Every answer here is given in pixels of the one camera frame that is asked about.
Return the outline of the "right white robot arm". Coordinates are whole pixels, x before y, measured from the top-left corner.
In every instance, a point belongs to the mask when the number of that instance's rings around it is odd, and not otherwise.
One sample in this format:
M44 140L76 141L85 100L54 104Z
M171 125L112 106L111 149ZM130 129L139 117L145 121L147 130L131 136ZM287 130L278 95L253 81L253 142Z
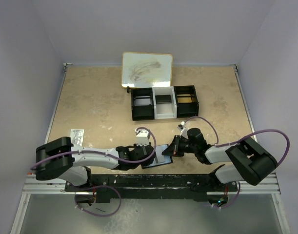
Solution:
M174 136L162 154L175 157L194 154L200 163L206 165L230 162L230 165L221 165L212 172L214 176L209 183L215 191L234 181L245 181L256 186L278 166L277 160L250 137L218 147L207 143L198 128L187 130L186 136Z

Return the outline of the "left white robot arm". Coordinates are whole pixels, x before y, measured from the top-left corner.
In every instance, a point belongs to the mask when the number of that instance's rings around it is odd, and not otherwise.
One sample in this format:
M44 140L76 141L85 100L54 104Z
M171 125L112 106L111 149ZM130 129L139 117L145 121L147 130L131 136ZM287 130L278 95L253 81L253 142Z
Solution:
M36 149L36 163L30 168L36 180L63 179L88 191L93 186L89 167L128 171L146 166L156 156L156 145L119 146L112 149L91 149L73 144L70 137L61 137Z

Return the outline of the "black leather card holder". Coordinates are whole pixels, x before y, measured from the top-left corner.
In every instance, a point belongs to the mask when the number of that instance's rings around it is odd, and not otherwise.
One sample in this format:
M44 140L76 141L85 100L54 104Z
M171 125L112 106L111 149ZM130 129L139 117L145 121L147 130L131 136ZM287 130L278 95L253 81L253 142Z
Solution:
M173 159L171 156L164 156L162 152L168 148L168 144L159 145L156 148L156 157L153 162L147 166L142 166L142 169L162 166L173 163Z

